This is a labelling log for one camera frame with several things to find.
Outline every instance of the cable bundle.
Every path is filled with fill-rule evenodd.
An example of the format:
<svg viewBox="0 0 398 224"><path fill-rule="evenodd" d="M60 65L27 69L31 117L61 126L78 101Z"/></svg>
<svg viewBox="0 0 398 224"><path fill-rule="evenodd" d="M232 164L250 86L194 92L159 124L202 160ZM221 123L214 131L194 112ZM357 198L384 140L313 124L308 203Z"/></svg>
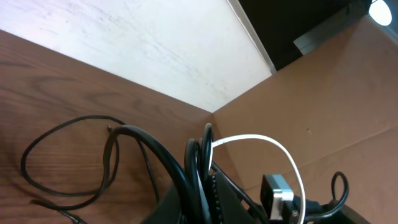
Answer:
<svg viewBox="0 0 398 224"><path fill-rule="evenodd" d="M103 152L103 179L101 181L101 185L98 189L90 190L87 192L76 192L76 193L66 193L66 192L59 192L56 190L49 189L38 182L34 181L28 174L26 170L26 160L29 155L29 153L33 150L33 148L44 138L49 136L50 134L58 131L59 129L62 129L70 124L76 123L78 121L82 121L85 119L108 119L114 122L117 122L120 124L120 126L115 127L115 128L110 128L108 126L108 131L109 131L109 136L108 140L106 141L106 144L104 146L104 152ZM211 124L207 124L205 126L205 133L203 135L203 139L200 139L199 141L196 141L194 139L189 139L187 142L187 146L185 149L185 158L184 158L184 164L185 164L185 170L181 168L181 166L178 164L178 162L174 159L174 157L171 155L171 153L166 149L163 144L157 140L155 137L153 137L151 134L147 133L146 131L135 127L135 126L130 126L126 125L124 122L111 117L111 116L103 116L103 115L91 115L91 116L83 116L80 118L73 119L71 121L67 121L61 125L58 125L57 127L51 129L50 131L47 131L40 137L38 137L36 140L34 140L24 151L21 159L21 172L22 176L34 187L37 187L40 190L43 190L44 192L47 192L49 194L53 195L58 195L62 197L81 197L81 196L87 196L87 195L92 195L92 198L88 199L85 202L82 202L78 205L66 205L66 206L61 206L61 205L56 205L53 202L46 200L32 200L31 202L37 205L41 205L43 207L56 210L60 212L62 215L65 215L68 217L73 223L85 223L80 217L71 214L69 211L70 210L76 210L79 208L83 208L91 203L93 203L95 200L97 200L101 194L114 182L116 178L116 173L118 171L118 164L119 164L119 143L117 140L117 137L119 135L127 135L131 136L136 139L142 154L144 156L147 170L150 176L150 179L152 181L152 185L154 188L156 200L159 201L159 191L157 189L157 185L154 179L154 175L152 173L152 169L150 166L150 162L148 160L148 156L146 153L146 150L144 148L144 145L148 147L159 159L159 161L162 163L162 165L166 168L167 172L169 173L170 177L172 178L172 181L178 191L178 194L181 199L181 205L182 205L182 213L183 215L187 218L189 223L206 223L210 224L211 223L211 218L210 214L208 212L208 205L206 204L206 197L203 192L203 186L202 183L205 183L207 179L209 178L209 171L210 169L213 169L216 172L222 173L226 179L228 180L231 188L234 190L236 195L240 200L244 200L251 208L251 210L256 214L258 219L261 221L261 223L268 223L266 215L263 211L260 210L258 205L254 203L249 196L244 193L243 189L238 187L222 170L221 168L212 161L213 157L213 148L216 146L219 146L221 144L224 144L226 142L230 141L235 141L235 140L240 140L240 139L261 139L265 141L269 141L279 147L285 155L288 157L292 167L294 168L295 174L297 176L299 185L300 185L300 191L301 191L301 212L300 216L298 219L298 223L301 224L306 221L310 220L318 220L324 217L329 217L330 215L334 214L337 212L340 207L344 204L347 196L348 196L348 183L347 183L347 191L346 193L342 196L338 206L336 206L335 209L329 211L326 215L322 216L320 215L310 215L309 217L305 217L305 193L304 193L304 188L303 188L303 183L301 181L301 177L299 174L299 171L289 154L289 152L277 141L267 137L267 136L261 136L258 134L243 134L239 136L231 136L228 138L220 139L218 141L213 142L213 131ZM111 159L111 153L113 150L113 145L116 146L116 162L113 167L113 173L110 174L110 159ZM346 178L343 174L337 174L332 181L332 191L333 191L333 198L335 197L334 193L334 183L336 177L340 175L342 176L344 180L344 184L346 186Z"/></svg>

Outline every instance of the wooden desk surface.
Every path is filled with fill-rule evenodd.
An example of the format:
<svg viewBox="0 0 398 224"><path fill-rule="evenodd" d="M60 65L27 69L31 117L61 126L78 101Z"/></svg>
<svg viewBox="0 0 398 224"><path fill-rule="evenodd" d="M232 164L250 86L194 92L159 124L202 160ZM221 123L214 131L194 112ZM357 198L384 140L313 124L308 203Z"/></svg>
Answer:
<svg viewBox="0 0 398 224"><path fill-rule="evenodd" d="M39 195L60 205L73 205L87 198L41 192L22 178L19 164L24 149L40 134L89 114L115 116L147 130L179 162L188 138L200 138L205 123L213 120L206 111L0 31L0 223L70 223L30 200ZM55 190L97 188L103 173L107 124L116 125L82 121L49 136L31 152L29 174ZM119 140L121 161L116 181L95 203L73 211L88 223L139 223L155 207L135 140L127 136ZM163 195L170 177L149 154ZM238 179L225 148L215 152L215 161Z"/></svg>

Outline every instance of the white wire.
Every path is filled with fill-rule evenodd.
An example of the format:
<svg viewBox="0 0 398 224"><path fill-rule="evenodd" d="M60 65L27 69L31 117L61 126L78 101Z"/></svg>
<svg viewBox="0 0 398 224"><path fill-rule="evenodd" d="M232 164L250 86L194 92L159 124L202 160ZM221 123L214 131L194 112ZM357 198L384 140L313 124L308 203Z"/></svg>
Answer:
<svg viewBox="0 0 398 224"><path fill-rule="evenodd" d="M217 141L212 142L211 143L211 150L213 150L214 147L220 146L220 145L222 145L224 143L227 143L227 142L230 142L230 141L242 140L242 139L261 139L261 140L265 140L265 141L271 142L274 145L278 146L279 149L281 149L285 153L285 155L289 159L290 164L293 167L293 170L295 172L296 178L298 180L298 184L300 185L301 209L300 209L300 215L298 216L297 224L303 224L304 218L305 218L305 192L304 192L303 181L301 180L301 176L300 176L299 170L297 169L297 166L294 163L294 160L293 160L292 156L289 154L289 152L287 151L287 149L283 145L281 145L275 139L272 139L270 137L263 136L263 135L260 135L260 134L240 134L240 135L237 135L237 136L230 136L230 137L219 139Z"/></svg>
<svg viewBox="0 0 398 224"><path fill-rule="evenodd" d="M210 162L209 162L209 172L211 169L211 162L213 161L213 143L211 143L211 147L210 147Z"/></svg>

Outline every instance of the black panel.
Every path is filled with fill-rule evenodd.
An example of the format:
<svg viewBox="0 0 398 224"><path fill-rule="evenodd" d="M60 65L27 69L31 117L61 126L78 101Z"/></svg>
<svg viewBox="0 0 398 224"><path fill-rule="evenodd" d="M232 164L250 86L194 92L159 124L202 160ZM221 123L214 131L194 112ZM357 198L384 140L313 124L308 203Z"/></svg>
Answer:
<svg viewBox="0 0 398 224"><path fill-rule="evenodd" d="M293 41L350 0L239 0L276 70L302 56Z"/></svg>

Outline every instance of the wire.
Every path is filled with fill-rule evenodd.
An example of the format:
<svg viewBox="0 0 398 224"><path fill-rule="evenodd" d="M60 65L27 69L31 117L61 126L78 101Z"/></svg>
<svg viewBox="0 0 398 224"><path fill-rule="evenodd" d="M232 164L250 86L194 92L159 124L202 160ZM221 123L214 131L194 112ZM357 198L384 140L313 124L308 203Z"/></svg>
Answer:
<svg viewBox="0 0 398 224"><path fill-rule="evenodd" d="M27 160L27 157L28 157L29 153L31 152L31 150L33 150L33 148L34 148L41 140L43 140L44 138L46 138L46 137L49 136L50 134L52 134L52 133L58 131L59 129L62 129L62 128L64 128L64 127L70 125L70 124L73 124L73 123L76 123L76 122L78 122L78 121L82 121L82 120L85 120L85 119L108 119L108 120L117 122L117 123L119 123L119 124L125 124L125 123L122 122L121 120L116 119L116 118L111 117L111 116L105 116L105 115L89 115L89 116L82 116L82 117L79 117L79 118L76 118L76 119L67 121L67 122L65 122L65 123L63 123L63 124L60 124L60 125L58 125L58 126L52 128L51 130L47 131L46 133L42 134L41 136L39 136L37 139L35 139L35 140L27 147L27 149L24 151L24 154L22 155L22 158L21 158L21 173L22 173L22 176L25 178L25 180L28 181L28 183L30 183L31 185L33 185L34 187L36 187L36 188L38 188L38 189L40 189L40 190L43 190L44 192L47 192L47 193L53 194L53 195L62 196L62 197L81 197L81 196L87 196L87 195L93 195L93 194L102 194L103 190L100 191L100 189L90 190L90 191L87 191L87 192L77 192L77 193L66 193L66 192L59 192L59 191L56 191L56 190L52 190L52 189L49 189L49 188L47 188L47 187L45 187L45 186L39 184L38 182L34 181L34 180L29 176L29 174L28 174L28 172L27 172L27 169L26 169L26 160ZM108 131L111 132L112 130L113 130L113 129L112 129L110 126L108 126ZM142 143L140 142L140 140L138 140L138 138L136 138L136 141L137 141L138 145L140 146L140 149L141 149L142 154L143 154L143 156L144 156L144 159L145 159L145 162L146 162L146 166L147 166L147 170L148 170L148 173L149 173L149 176L150 176L150 179L151 179L153 188L154 188L156 200L159 201L159 190L158 190L158 188L157 188L156 181L155 181L155 179L154 179L154 175L153 175L153 172L152 172L152 168L151 168L151 166L150 166L150 162L149 162L149 160L148 160L147 153L146 153L146 151L145 151L145 149L144 149L144 146L143 146ZM109 180L107 179L107 180L105 181L105 183L106 183L105 188L108 188L108 187L113 183L113 181L114 181L115 178L116 178L116 173L117 173L117 171L118 171L118 165L119 165L119 143L118 143L118 140L117 140L116 138L115 138L115 140L114 140L114 144L116 145L116 160L115 160L115 165L114 165L114 167L113 167L113 173L112 173L111 178L110 178ZM52 207L51 209L58 210L61 214L65 215L65 216L68 217L68 218L71 218L71 217L73 218L73 217L74 217L75 220L72 219L72 218L71 218L71 220L72 220L73 222L76 221L76 217L77 217L77 216L72 215L72 214L66 212L66 210L77 209L77 207L71 206L71 207L68 207L68 208L71 208L71 209L64 209L64 208L66 208L66 207L58 207L57 205L55 205L55 204L52 203L52 202L42 202L42 201L40 201L40 200L33 200L32 203L35 203L35 204L38 204L38 205L43 205L43 206L44 206L44 205L52 205L52 206L51 206L51 207Z"/></svg>
<svg viewBox="0 0 398 224"><path fill-rule="evenodd" d="M339 176L343 179L344 189L343 189L343 195L341 196L337 205L325 213L308 215L306 217L306 221L314 222L314 221L322 220L325 218L329 218L332 215L334 215L336 212L338 212L341 209L341 207L344 205L344 203L346 202L346 200L348 198L348 193L349 193L348 180L347 180L346 176L344 175L344 173L339 171L333 175L333 178L331 179L331 194L333 196L333 199L336 200L335 184L336 184L336 179Z"/></svg>
<svg viewBox="0 0 398 224"><path fill-rule="evenodd" d="M147 133L146 131L130 125L122 125L120 127L113 128L113 130L109 134L108 140L106 141L104 147L103 180L101 182L100 188L98 189L98 191L96 191L96 193L94 194L94 196L92 196L92 198L78 205L67 205L67 206L54 205L52 203L47 203L39 200L33 200L32 202L52 210L65 211L65 210L76 210L79 208L83 208L93 203L95 200L97 200L109 185L109 165L110 165L112 147L116 141L117 136L119 136L120 134L139 139L158 157L159 161L163 164L167 172L170 174L174 182L174 185L178 190L184 214L187 215L188 220L191 223L200 222L201 216L200 216L199 203L195 200L196 198L193 195L193 190L188 180L185 178L185 174L181 166L174 159L171 153L163 146L163 144L159 142L159 140L157 140L155 137L153 137L151 134Z"/></svg>
<svg viewBox="0 0 398 224"><path fill-rule="evenodd" d="M195 196L200 201L199 177L197 166L197 150L194 139L189 139L185 148L184 168L185 175L190 181Z"/></svg>
<svg viewBox="0 0 398 224"><path fill-rule="evenodd" d="M271 142L274 145L276 145L280 150L282 150L285 153L285 155L287 156L290 164L293 167L293 170L295 172L296 178L298 180L298 184L300 186L300 194L301 194L301 204L300 205L301 205L301 209L300 209L300 215L298 216L298 222L297 223L298 224L303 224L304 223L304 219L305 219L305 192L304 192L303 182L301 180L301 176L300 176L299 170L297 169L297 166L296 166L292 156L289 154L289 152L287 151L287 149L283 145L281 145L275 139L272 139L270 137L263 136L263 135L260 135L260 134L240 134L240 135L237 135L237 136L230 136L230 137L227 137L227 138L223 138L223 139L219 139L217 141L214 141L214 142L211 143L211 148L220 146L220 145L225 144L225 143L230 142L230 141L237 141L237 140L242 140L242 139L261 139L261 140L264 140L264 141L268 141L268 142Z"/></svg>
<svg viewBox="0 0 398 224"><path fill-rule="evenodd" d="M224 175L225 179L229 182L229 185L232 187L232 189L235 191L236 195L240 200L244 200L247 205L253 209L253 211L256 213L257 217L260 219L261 223L268 223L267 218L264 215L264 212L260 210L260 208L256 205L256 203L251 200L251 198L244 192L242 188L240 188L233 180L231 180L226 173L214 162L211 162L211 168L215 172L220 172Z"/></svg>
<svg viewBox="0 0 398 224"><path fill-rule="evenodd" d="M211 142L213 140L212 125L206 124L205 133L201 141L201 147L198 153L198 171L202 183L206 183L211 167L213 157L213 148Z"/></svg>
<svg viewBox="0 0 398 224"><path fill-rule="evenodd" d="M150 181L152 182L152 186L155 191L156 202L159 203L159 200L160 200L159 190L157 189L157 184L155 181L154 173L152 171L152 167L150 166L148 154L144 148L144 145L142 145L142 143L140 141L137 141L137 143L138 143L139 148L141 149L142 155L144 156L144 159L145 159L145 165L147 166L149 178L150 178Z"/></svg>

